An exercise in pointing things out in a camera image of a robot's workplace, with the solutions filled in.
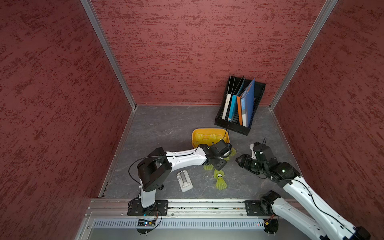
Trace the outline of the yellow plastic storage box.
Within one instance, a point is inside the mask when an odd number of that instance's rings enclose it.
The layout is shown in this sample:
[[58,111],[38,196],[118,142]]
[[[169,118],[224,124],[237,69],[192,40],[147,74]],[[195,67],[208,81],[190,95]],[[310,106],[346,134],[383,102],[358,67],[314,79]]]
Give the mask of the yellow plastic storage box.
[[[196,133],[202,133],[206,136],[206,139],[203,142],[194,142],[195,134]],[[209,134],[216,134],[220,135],[222,137],[222,140],[224,140],[226,143],[230,142],[229,134],[227,130],[225,129],[220,129],[220,128],[200,128],[200,129],[195,129],[192,133],[192,146],[193,148],[197,148],[200,144],[212,146],[216,143],[211,143],[208,139]]]

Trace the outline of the yellow shuttlecock top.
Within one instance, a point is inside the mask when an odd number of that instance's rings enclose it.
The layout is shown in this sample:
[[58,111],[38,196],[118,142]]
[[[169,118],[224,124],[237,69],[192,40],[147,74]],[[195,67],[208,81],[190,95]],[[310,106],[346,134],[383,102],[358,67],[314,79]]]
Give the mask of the yellow shuttlecock top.
[[203,142],[204,140],[206,139],[206,136],[202,133],[196,133],[195,134],[195,138],[194,138],[194,142]]

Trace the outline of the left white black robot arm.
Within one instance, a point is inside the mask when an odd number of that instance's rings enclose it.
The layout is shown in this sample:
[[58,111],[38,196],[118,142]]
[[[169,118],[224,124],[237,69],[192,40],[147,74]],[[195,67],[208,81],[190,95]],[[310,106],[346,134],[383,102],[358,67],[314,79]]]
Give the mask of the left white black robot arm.
[[137,166],[142,208],[155,204],[156,191],[162,188],[170,173],[202,165],[213,165],[219,171],[227,164],[225,158],[230,156],[232,149],[232,145],[223,140],[212,146],[200,144],[180,152],[166,152],[162,147],[155,149]]

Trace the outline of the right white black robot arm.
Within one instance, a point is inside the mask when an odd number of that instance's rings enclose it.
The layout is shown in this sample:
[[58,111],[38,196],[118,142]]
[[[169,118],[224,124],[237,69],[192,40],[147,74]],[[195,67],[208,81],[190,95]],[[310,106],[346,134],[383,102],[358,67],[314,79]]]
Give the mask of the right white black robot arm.
[[356,227],[328,205],[290,164],[276,159],[262,161],[263,153],[253,158],[244,154],[236,158],[237,164],[259,176],[264,175],[289,193],[305,210],[302,213],[274,191],[258,201],[246,201],[247,215],[263,214],[265,232],[275,233],[277,218],[283,218],[312,240],[369,240],[371,234],[364,227]]

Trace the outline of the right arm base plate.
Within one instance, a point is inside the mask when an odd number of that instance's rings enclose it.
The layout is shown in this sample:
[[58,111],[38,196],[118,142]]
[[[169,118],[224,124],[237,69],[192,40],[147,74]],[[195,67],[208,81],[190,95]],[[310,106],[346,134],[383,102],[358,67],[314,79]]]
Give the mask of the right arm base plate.
[[276,213],[272,210],[272,204],[261,201],[245,201],[245,209],[248,217],[271,217]]

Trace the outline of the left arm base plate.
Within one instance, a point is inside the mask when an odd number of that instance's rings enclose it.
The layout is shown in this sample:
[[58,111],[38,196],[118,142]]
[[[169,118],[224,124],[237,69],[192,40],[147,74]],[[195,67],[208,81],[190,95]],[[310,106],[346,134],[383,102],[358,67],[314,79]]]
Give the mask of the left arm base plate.
[[155,203],[147,208],[144,208],[141,201],[138,199],[131,200],[128,203],[128,216],[150,216],[159,215],[166,216],[168,212],[169,201],[167,200],[156,200]]

